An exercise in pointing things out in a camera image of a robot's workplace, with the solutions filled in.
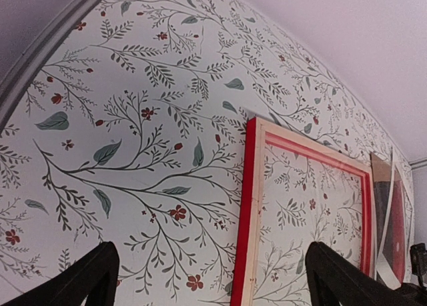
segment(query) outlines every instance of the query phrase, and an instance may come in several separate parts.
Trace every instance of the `red frame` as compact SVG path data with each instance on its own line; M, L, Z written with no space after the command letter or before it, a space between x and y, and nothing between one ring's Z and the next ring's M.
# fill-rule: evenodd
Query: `red frame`
M362 188L360 269L365 274L373 276L375 227L372 225L375 222L375 208L371 168L307 137L255 117L248 121L246 130L242 202L231 306L252 305L260 242L266 144L292 151L360 177Z

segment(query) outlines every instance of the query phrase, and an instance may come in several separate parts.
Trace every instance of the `red flower bud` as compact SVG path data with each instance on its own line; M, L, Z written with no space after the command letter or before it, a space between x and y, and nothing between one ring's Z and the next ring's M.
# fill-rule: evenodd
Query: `red flower bud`
M62 96L58 93L54 94L54 96L51 98L52 103L55 105L59 104L62 100Z

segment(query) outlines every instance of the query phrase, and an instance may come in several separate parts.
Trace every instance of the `black object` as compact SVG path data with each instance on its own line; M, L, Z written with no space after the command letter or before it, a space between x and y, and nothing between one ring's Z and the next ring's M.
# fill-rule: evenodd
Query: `black object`
M424 287L424 283L422 280L422 276L427 273L426 244L421 243L421 244L416 244L411 246L410 255L411 255L412 274L417 276L420 287L422 289L426 289Z
M420 306L426 293L403 284L393 291L363 274L324 243L313 242L306 255L313 306Z
M50 281L3 306L113 306L119 255L112 242L98 245Z

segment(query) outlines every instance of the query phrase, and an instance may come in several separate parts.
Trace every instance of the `floral pattern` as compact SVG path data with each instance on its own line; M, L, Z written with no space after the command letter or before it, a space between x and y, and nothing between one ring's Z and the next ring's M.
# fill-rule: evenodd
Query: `floral pattern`
M390 158L345 85L240 0L103 0L1 133L0 303L111 240L118 305L227 305L254 115L364 163ZM358 263L358 181L273 148L266 167L255 304L306 305L310 241ZM408 216L412 203L409 189Z

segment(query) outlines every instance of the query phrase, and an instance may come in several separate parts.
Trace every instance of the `leaf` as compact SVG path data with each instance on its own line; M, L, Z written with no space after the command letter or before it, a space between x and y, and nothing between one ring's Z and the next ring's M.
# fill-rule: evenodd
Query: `leaf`
M195 18L194 16L189 16L181 22L181 25L183 25L183 24L196 24L198 21L199 20L197 18Z
M189 5L190 5L190 6L192 6L192 7L196 8L196 7L195 7L195 5L193 4L193 1L192 1L192 0L187 0L187 3L189 3Z
M27 199L25 201L25 204L26 204L26 206L28 206L30 208L37 208L37 209L44 211L46 214L49 214L49 212L46 210L46 208L43 206L43 204L39 203L38 201L34 201L32 199Z
M46 131L49 129L63 131L69 126L68 115L63 111L58 111L41 123L35 124L38 129Z
M168 195L184 195L184 194L188 193L188 191L190 189L191 189L191 187L177 186L177 187L174 187L174 188L164 189L163 192L165 194L168 194Z
M352 251L352 249L350 248L350 251L348 252L348 254L347 254L347 256L346 256L346 259L349 259L352 255L353 255L353 251Z
M197 138L197 140L198 140L197 145L194 147L194 159L193 159L194 167L199 167L201 164L203 164L203 160L205 158L205 155L203 154L203 149L201 148L199 137Z
M234 106L230 102L228 102L228 101L223 101L222 102L222 107L225 108L225 109L228 109L229 111L233 111L236 114L238 113L236 111L236 108L234 108Z
M121 145L121 141L117 144L110 144L98 149L93 155L93 160L99 165L104 166L117 152Z
M233 281L230 281L225 287L224 290L227 292L227 296L231 296L232 295L232 291L233 291Z
M102 209L105 211L107 218L109 217L109 211L111 210L111 201L108 196L100 189L95 189L93 194L99 199L102 205Z
M230 81L229 83L226 83L224 85L227 86L228 88L231 88L231 89L239 89L240 91L243 91L245 89L242 81L238 78L235 78L232 81Z
M302 272L304 267L304 253L301 254L300 261L298 261L298 266L296 267L296 275L299 275Z
M120 9L121 9L121 15L123 16L123 14L129 9L130 5L132 4L131 1L124 1L121 5L120 5Z
M308 123L306 126L304 126L304 133L310 134L310 131L312 131L312 124Z
M282 125L280 125L280 122L279 122L278 118L273 113L269 113L269 115L274 120L274 123L276 125L282 126Z

